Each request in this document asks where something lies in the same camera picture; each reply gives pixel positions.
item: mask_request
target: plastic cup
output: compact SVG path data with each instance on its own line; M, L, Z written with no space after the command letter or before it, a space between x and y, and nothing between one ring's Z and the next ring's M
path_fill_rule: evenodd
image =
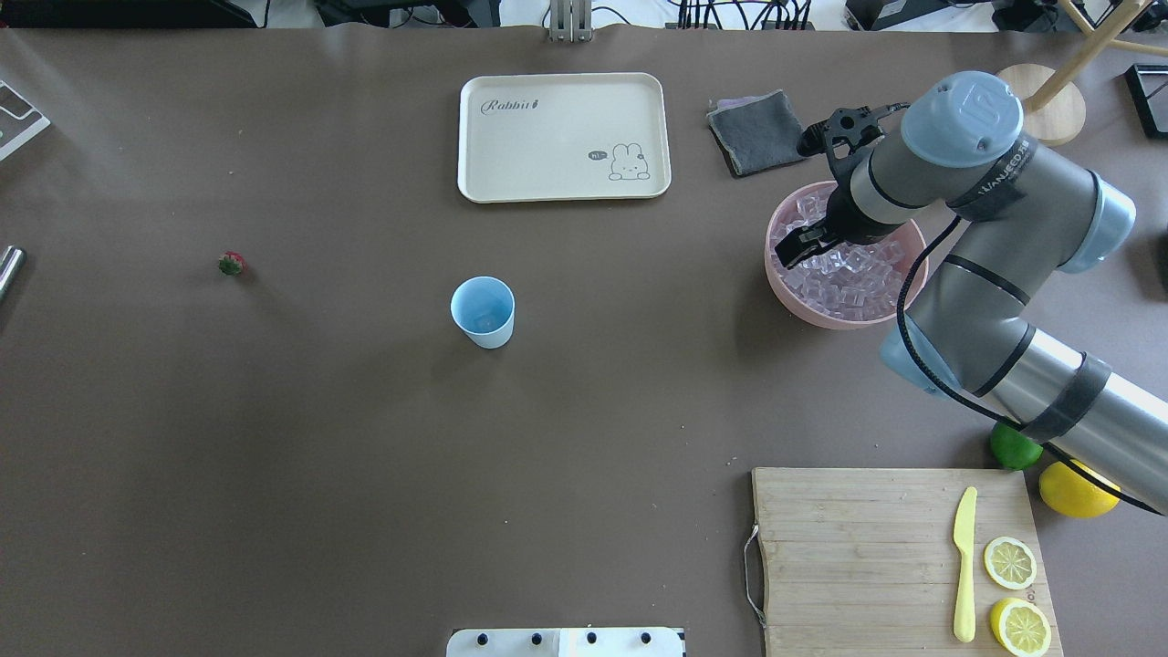
M515 295L498 278L475 276L454 290L450 313L474 344L485 350L499 348L515 328Z

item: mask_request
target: tabletop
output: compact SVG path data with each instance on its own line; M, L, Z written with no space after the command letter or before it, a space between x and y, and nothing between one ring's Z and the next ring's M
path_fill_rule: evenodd
M0 244L29 253L0 306L0 653L442 655L457 628L592 623L756 656L752 468L993 466L981 417L880 364L887 326L778 303L767 220L827 166L735 179L704 112L781 88L807 124L1057 65L1073 35L544 37L0 30L0 79L54 122L0 162ZM1164 396L1164 151L1132 57L1078 78L1059 151L1136 228L1028 317ZM459 195L467 79L620 70L663 85L662 196ZM515 291L496 351L450 319L480 274ZM1066 653L1162 653L1168 525L1034 512Z

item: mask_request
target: white tray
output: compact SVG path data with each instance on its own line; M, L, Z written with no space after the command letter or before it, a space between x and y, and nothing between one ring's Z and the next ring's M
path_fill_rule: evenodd
M458 188L477 203L647 199L669 187L661 83L644 72L463 85Z

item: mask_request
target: yellow knife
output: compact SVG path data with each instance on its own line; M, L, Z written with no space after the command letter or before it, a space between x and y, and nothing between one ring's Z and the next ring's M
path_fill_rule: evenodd
M978 507L978 489L969 486L957 505L953 542L961 553L961 576L957 581L957 604L953 609L953 636L962 643L973 641L973 517Z

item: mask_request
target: wooden cutting board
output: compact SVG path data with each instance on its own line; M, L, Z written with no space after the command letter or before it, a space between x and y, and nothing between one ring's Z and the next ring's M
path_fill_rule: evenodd
M753 482L770 657L1008 656L988 618L1009 596L1042 609L1054 630L1047 655L1063 655L1021 472L758 468ZM953 518L966 486L978 489L971 643L953 637ZM1001 535L1034 551L1038 573L1026 590L986 573L982 551Z

